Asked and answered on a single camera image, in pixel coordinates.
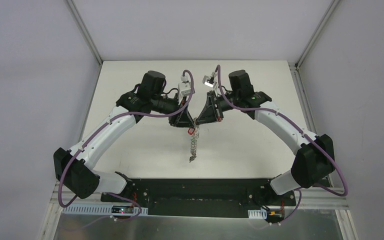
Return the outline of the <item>silver key with red tag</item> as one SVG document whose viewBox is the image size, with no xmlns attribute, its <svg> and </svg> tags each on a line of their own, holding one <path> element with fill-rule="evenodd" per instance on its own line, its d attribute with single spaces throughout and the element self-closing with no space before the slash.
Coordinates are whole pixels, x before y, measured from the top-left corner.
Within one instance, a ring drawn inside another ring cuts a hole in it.
<svg viewBox="0 0 384 240">
<path fill-rule="evenodd" d="M 192 136 L 192 135 L 195 134 L 195 131 L 196 131 L 196 129 L 191 127 L 191 128 L 188 129 L 187 133 Z"/>
</svg>

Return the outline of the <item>metal disc keyring with rings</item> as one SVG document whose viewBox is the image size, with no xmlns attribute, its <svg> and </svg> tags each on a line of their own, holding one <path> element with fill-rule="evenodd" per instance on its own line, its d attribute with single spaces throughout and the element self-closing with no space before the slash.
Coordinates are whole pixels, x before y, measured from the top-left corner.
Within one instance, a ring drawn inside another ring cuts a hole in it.
<svg viewBox="0 0 384 240">
<path fill-rule="evenodd" d="M 193 162 L 197 157 L 198 139 L 200 136 L 199 126 L 194 126 L 193 128 L 195 128 L 195 133 L 194 135 L 190 135 L 190 163 Z"/>
</svg>

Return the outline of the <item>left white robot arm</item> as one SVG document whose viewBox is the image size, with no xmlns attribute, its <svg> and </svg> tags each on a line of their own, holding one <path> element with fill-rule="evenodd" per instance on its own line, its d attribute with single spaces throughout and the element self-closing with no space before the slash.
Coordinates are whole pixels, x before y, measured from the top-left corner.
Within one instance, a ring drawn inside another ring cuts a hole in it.
<svg viewBox="0 0 384 240">
<path fill-rule="evenodd" d="M 59 182 L 58 201 L 62 207 L 62 187 L 67 187 L 74 198 L 86 199 L 93 193 L 112 193 L 120 202 L 132 198 L 133 189 L 128 178 L 119 172 L 96 171 L 102 155 L 127 130 L 143 117 L 179 117 L 186 112 L 195 93 L 192 73 L 182 72 L 177 95 L 169 98 L 164 93 L 167 80 L 164 74 L 149 70 L 134 89 L 120 96 L 110 113 L 91 133 L 69 149 L 58 148 L 53 154 L 55 177 Z"/>
</svg>

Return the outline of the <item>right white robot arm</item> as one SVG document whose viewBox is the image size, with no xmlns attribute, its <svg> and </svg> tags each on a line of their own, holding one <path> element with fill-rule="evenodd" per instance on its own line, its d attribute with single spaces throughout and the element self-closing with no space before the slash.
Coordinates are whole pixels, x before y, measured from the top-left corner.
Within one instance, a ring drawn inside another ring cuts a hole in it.
<svg viewBox="0 0 384 240">
<path fill-rule="evenodd" d="M 205 107 L 195 122 L 197 125 L 220 122 L 224 112 L 240 108 L 289 147 L 295 156 L 290 170 L 263 187 L 262 194 L 268 204 L 278 204 L 289 191 L 314 186 L 335 170 L 333 140 L 328 135 L 317 135 L 299 127 L 280 111 L 271 97 L 254 90 L 244 69 L 231 72 L 228 78 L 231 90 L 221 96 L 209 91 Z"/>
</svg>

